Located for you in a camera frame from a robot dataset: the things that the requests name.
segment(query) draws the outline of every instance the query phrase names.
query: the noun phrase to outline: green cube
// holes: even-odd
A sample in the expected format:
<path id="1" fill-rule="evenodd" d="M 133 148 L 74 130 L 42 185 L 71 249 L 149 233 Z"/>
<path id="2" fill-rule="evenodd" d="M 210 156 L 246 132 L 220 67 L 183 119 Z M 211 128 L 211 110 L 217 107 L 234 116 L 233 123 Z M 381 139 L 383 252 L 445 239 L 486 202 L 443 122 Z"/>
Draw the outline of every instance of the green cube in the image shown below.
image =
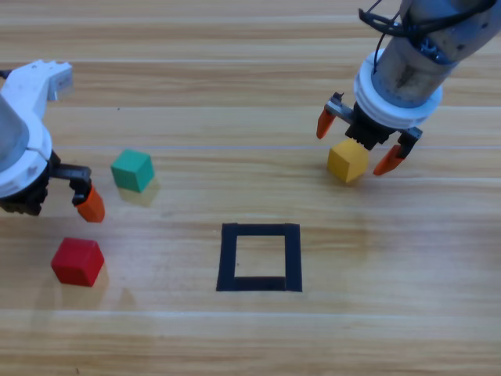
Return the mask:
<path id="1" fill-rule="evenodd" d="M 135 150 L 124 150 L 111 165 L 119 188 L 143 192 L 155 176 L 151 156 Z"/>

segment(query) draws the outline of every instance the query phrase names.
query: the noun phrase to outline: cube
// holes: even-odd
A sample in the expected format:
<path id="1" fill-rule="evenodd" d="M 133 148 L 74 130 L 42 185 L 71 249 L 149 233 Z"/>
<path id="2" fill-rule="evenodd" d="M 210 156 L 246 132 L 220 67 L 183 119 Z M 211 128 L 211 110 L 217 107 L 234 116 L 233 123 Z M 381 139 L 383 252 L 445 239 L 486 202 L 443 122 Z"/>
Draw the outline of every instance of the cube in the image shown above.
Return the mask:
<path id="1" fill-rule="evenodd" d="M 329 151 L 327 167 L 345 183 L 363 175 L 368 165 L 369 151 L 353 139 L 346 139 Z"/>
<path id="2" fill-rule="evenodd" d="M 104 257 L 94 240 L 64 238 L 51 262 L 61 284 L 92 287 Z"/>
<path id="3" fill-rule="evenodd" d="M 155 176 L 151 156 L 135 150 L 124 150 L 111 165 L 119 188 L 143 192 Z"/>

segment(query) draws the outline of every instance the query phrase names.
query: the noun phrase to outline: black cable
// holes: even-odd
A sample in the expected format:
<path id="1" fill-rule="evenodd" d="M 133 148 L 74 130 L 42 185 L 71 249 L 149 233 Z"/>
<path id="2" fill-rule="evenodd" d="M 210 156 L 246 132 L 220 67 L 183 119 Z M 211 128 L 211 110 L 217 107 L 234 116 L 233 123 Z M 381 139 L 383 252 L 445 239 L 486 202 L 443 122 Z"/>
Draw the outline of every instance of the black cable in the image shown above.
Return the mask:
<path id="1" fill-rule="evenodd" d="M 400 11 L 398 11 L 397 14 L 395 14 L 395 16 L 391 19 L 391 21 L 394 23 L 395 20 L 398 18 L 398 16 L 400 16 Z M 379 43 L 377 43 L 376 54 L 374 55 L 374 72 L 373 72 L 373 74 L 376 74 L 376 70 L 377 70 L 377 53 L 379 52 L 379 49 L 381 47 L 381 43 L 383 43 L 383 39 L 384 39 L 385 36 L 386 36 L 386 33 L 383 33 L 381 35 Z"/>
<path id="2" fill-rule="evenodd" d="M 373 10 L 374 8 L 376 8 L 376 7 L 379 5 L 379 3 L 380 3 L 380 2 L 382 2 L 382 1 L 383 1 L 383 0 L 377 0 L 377 1 L 373 4 L 373 6 L 371 6 L 371 7 L 369 8 L 369 10 L 368 10 L 367 12 L 368 12 L 368 13 L 370 13 L 370 11 L 371 11 L 371 10 Z"/>
<path id="3" fill-rule="evenodd" d="M 422 21 L 420 23 L 412 25 L 412 27 L 406 28 L 404 28 L 402 25 L 395 26 L 394 21 L 382 16 L 378 16 L 377 14 L 364 12 L 361 9 L 359 9 L 359 18 L 363 23 L 371 26 L 373 29 L 379 31 L 380 33 L 397 38 L 414 39 L 426 36 L 427 34 L 433 33 L 435 31 L 446 29 L 447 27 L 457 25 L 477 13 L 482 13 L 486 10 L 491 9 L 496 3 L 497 0 L 485 0 L 464 13 L 442 17 L 435 20 Z"/>

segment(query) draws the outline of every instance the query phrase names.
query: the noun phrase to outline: wooden table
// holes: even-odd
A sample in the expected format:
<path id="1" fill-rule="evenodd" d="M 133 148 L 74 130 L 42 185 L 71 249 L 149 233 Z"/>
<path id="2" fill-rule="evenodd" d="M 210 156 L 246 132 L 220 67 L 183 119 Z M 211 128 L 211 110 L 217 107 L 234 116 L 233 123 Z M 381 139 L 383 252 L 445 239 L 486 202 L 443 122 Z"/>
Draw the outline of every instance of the wooden table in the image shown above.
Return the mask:
<path id="1" fill-rule="evenodd" d="M 372 175 L 394 137 L 344 186 L 326 159 L 346 124 L 318 141 L 316 121 L 334 91 L 353 102 L 370 3 L 0 2 L 2 68 L 74 65 L 45 124 L 107 210 L 84 222 L 52 181 L 40 217 L 1 214 L 2 376 L 501 374 L 501 39 L 446 82 L 407 161 Z M 141 195 L 114 185 L 126 147 L 153 158 Z M 300 224 L 303 292 L 217 292 L 224 222 Z M 57 281 L 64 237 L 99 242 L 95 287 Z M 236 272 L 283 258 L 243 238 Z"/>

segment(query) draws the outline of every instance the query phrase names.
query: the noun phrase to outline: black square outline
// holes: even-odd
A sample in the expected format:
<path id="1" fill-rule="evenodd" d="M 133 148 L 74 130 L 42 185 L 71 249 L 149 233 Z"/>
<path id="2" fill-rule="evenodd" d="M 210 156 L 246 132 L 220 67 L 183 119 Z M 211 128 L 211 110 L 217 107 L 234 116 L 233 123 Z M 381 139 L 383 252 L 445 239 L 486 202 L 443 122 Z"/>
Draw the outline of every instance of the black square outline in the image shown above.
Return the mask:
<path id="1" fill-rule="evenodd" d="M 216 291 L 295 291 L 302 292 L 301 236 L 299 225 L 256 225 L 223 223 L 221 258 Z M 236 238 L 285 237 L 284 277 L 235 277 Z"/>

